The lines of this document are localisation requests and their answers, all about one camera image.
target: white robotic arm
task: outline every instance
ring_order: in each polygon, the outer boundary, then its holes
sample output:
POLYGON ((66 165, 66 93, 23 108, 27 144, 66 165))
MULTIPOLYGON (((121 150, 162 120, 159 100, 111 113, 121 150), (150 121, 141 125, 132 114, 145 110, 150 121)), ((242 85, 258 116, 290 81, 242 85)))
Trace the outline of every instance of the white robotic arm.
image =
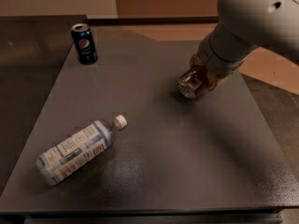
POLYGON ((219 0, 218 11, 219 24, 199 45, 198 61, 192 60, 205 69, 178 83, 186 97, 198 96, 201 86, 214 90, 258 47, 299 64, 299 0, 219 0))

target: plastic bottle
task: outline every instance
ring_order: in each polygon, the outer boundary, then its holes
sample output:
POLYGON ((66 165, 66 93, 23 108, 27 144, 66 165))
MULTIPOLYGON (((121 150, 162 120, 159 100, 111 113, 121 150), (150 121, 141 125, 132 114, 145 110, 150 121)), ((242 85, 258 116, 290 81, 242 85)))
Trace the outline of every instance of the plastic bottle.
POLYGON ((126 125, 124 116, 117 116, 111 123, 97 120, 41 154, 36 165, 46 182, 54 186, 109 148, 115 142, 119 130, 126 125))

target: black can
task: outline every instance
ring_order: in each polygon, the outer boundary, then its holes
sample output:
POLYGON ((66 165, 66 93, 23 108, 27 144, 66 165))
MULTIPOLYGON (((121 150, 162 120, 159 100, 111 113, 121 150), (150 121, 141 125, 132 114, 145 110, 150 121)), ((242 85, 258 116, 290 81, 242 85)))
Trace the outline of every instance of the black can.
POLYGON ((92 30, 88 24, 79 23, 72 27, 72 37, 82 64, 95 63, 98 59, 92 30))

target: bottle label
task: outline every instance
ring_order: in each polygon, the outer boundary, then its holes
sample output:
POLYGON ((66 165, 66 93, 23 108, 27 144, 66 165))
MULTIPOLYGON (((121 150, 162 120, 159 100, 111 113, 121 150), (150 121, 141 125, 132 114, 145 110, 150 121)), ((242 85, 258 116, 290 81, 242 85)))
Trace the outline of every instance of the bottle label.
POLYGON ((73 134, 71 137, 44 153, 43 162, 46 167, 57 164, 59 161, 63 165, 66 161, 71 161, 76 157, 81 157, 86 149, 95 149, 95 145, 104 142, 107 146, 107 138, 101 128, 94 122, 85 129, 73 134))
POLYGON ((107 149, 105 140, 101 139, 100 141, 93 144, 91 148, 88 148, 84 152, 80 153, 73 160, 57 168, 54 173, 57 178, 62 181, 76 172, 77 169, 85 165, 88 161, 92 160, 95 156, 102 153, 105 149, 107 149))

